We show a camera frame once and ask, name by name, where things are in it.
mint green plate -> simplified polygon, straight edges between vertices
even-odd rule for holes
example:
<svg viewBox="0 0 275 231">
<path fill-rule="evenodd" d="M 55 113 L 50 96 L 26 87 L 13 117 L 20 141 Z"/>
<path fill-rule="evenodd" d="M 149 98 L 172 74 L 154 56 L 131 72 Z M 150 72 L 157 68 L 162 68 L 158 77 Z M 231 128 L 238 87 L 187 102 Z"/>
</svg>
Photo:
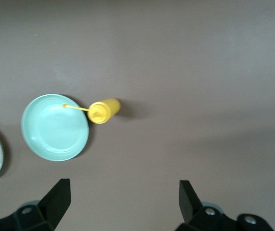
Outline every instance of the mint green plate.
<svg viewBox="0 0 275 231">
<path fill-rule="evenodd" d="M 22 134 L 29 148 L 51 161 L 69 160 L 78 155 L 88 140 L 84 112 L 63 107 L 79 106 L 63 95 L 49 94 L 34 99 L 22 116 Z"/>
</svg>

gray table surface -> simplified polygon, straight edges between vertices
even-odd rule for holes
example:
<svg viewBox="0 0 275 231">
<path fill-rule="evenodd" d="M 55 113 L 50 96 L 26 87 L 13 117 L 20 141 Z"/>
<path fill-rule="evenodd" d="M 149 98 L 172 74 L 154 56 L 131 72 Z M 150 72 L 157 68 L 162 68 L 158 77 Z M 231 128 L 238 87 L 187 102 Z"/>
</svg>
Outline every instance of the gray table surface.
<svg viewBox="0 0 275 231">
<path fill-rule="evenodd" d="M 116 97 L 83 152 L 35 155 L 25 107 Z M 179 180 L 275 229 L 275 1 L 0 1 L 0 217 L 70 178 L 58 231 L 173 231 Z"/>
</svg>

